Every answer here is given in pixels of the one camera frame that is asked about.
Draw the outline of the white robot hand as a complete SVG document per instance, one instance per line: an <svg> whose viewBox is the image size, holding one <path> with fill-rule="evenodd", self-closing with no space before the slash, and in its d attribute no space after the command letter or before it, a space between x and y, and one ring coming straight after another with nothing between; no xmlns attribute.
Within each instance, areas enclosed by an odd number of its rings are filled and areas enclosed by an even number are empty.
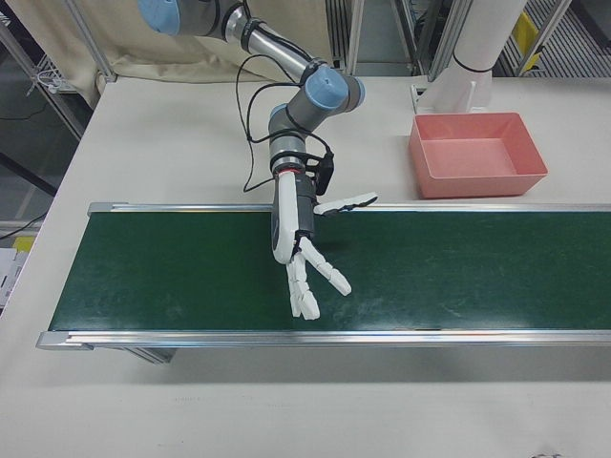
<svg viewBox="0 0 611 458"><path fill-rule="evenodd" d="M319 305L307 283L308 263L342 295L351 292L346 277L313 245L313 217L350 211L370 205L375 200L375 193L366 193L320 204L316 201L313 183L305 173L284 169L275 176L272 253L274 259L286 268L290 306L295 318L320 318Z"/></svg>

